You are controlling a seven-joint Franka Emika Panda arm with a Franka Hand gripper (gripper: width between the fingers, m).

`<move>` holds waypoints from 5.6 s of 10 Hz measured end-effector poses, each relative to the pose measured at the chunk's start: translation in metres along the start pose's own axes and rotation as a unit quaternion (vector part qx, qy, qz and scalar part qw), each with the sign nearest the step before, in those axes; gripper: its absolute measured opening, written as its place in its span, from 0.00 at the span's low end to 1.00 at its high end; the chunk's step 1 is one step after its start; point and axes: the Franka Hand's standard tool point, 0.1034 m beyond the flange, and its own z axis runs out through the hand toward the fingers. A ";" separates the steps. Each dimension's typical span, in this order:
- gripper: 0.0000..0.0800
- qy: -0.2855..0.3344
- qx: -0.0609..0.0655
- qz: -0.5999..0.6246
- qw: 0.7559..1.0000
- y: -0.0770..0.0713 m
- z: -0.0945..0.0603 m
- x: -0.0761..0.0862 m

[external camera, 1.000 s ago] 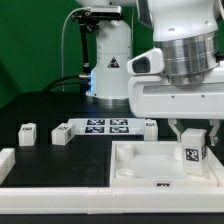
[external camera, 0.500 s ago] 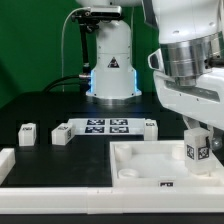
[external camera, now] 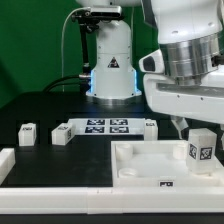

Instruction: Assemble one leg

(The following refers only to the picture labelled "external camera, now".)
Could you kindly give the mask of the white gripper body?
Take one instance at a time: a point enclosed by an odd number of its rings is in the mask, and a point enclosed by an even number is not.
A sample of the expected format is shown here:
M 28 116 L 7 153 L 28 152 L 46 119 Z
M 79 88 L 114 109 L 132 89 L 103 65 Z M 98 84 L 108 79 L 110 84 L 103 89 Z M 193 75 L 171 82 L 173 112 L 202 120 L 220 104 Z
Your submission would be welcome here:
M 154 112 L 224 124 L 223 88 L 177 86 L 158 74 L 146 74 L 143 84 L 147 104 Z

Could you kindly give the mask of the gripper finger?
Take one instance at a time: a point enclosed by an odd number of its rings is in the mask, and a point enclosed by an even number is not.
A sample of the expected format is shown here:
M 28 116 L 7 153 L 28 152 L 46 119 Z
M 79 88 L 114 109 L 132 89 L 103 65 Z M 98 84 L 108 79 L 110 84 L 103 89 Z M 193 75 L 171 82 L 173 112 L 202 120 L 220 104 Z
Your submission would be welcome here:
M 171 121 L 178 132 L 180 139 L 187 139 L 189 134 L 189 126 L 183 117 L 172 116 Z
M 224 150 L 224 124 L 220 124 L 220 150 Z

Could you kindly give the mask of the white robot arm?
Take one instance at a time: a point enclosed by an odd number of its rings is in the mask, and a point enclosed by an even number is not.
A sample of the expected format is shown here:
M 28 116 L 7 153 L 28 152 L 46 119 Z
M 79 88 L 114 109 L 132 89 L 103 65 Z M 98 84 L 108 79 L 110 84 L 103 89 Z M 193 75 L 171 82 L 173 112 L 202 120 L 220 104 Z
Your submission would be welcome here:
M 84 25 L 97 25 L 97 64 L 86 95 L 103 102 L 139 94 L 129 49 L 130 29 L 110 17 L 141 6 L 144 21 L 158 30 L 159 48 L 139 61 L 149 108 L 167 114 L 180 137 L 187 120 L 224 125 L 223 0 L 76 0 Z

